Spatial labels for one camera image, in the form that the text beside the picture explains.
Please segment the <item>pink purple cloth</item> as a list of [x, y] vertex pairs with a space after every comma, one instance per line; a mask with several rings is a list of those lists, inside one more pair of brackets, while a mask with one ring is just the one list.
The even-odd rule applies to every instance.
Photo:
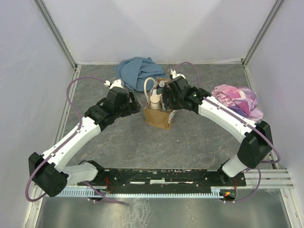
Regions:
[[222, 105], [242, 117], [255, 122], [263, 118], [264, 114], [258, 108], [257, 95], [248, 87], [222, 84], [214, 87], [211, 94]]

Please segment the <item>dark blue orange pump bottle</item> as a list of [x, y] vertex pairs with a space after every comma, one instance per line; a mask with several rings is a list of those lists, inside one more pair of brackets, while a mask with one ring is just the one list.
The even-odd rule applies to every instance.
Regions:
[[157, 85], [157, 89], [163, 89], [166, 88], [166, 81], [162, 80], [159, 82], [159, 84]]

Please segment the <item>beige pump bottle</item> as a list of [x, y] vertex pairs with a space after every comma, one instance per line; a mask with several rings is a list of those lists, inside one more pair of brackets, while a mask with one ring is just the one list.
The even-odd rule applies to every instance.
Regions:
[[150, 97], [150, 109], [158, 110], [158, 111], [162, 110], [161, 95], [157, 95], [157, 94], [151, 95], [151, 97]]

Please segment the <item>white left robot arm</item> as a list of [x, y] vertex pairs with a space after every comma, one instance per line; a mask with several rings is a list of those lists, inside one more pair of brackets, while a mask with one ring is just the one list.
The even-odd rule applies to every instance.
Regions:
[[28, 158], [30, 180], [46, 195], [58, 195], [68, 183], [90, 181], [101, 185], [105, 174], [92, 164], [67, 167], [70, 159], [93, 137], [101, 133], [119, 117], [140, 112], [141, 106], [133, 91], [114, 86], [107, 96], [91, 106], [80, 122], [61, 141], [41, 155]]

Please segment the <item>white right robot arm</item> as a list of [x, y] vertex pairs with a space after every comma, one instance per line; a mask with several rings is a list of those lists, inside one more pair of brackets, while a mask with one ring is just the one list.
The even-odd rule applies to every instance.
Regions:
[[240, 116], [206, 90], [190, 86], [182, 76], [170, 80], [162, 89], [162, 101], [166, 109], [185, 109], [212, 120], [240, 142], [237, 154], [225, 162], [217, 174], [221, 185], [227, 186], [240, 172], [256, 168], [273, 149], [268, 123], [256, 123]]

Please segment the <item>watermelon print jute bag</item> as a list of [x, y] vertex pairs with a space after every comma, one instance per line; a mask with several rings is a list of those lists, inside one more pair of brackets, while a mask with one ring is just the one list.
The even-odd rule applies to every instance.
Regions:
[[168, 80], [164, 78], [157, 78], [157, 80], [154, 80], [153, 78], [149, 77], [144, 82], [144, 94], [146, 97], [146, 106], [144, 108], [144, 115], [146, 118], [145, 122], [157, 128], [170, 130], [176, 111], [168, 110], [167, 108], [164, 107], [162, 103], [162, 95], [161, 95], [161, 111], [150, 109], [150, 97], [152, 95], [152, 91], [154, 89], [157, 89], [157, 85], [162, 80], [166, 81], [166, 86], [167, 86]]

